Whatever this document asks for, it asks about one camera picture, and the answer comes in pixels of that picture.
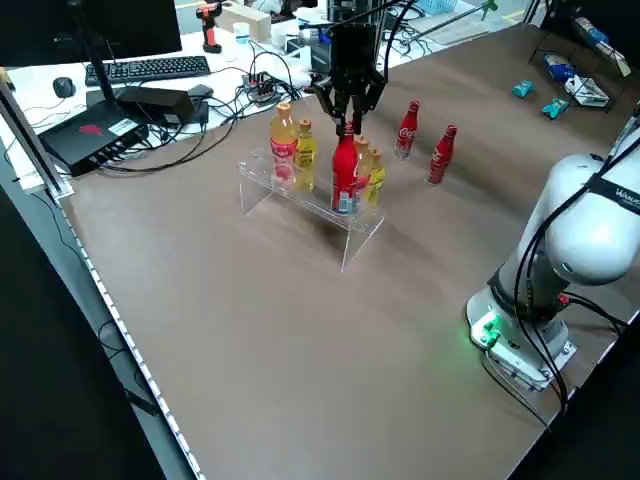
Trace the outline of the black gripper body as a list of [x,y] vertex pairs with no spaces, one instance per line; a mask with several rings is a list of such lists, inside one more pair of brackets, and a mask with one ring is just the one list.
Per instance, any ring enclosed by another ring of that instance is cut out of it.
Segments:
[[329,76],[333,85],[366,83],[374,69],[374,26],[345,23],[328,31],[331,38]]

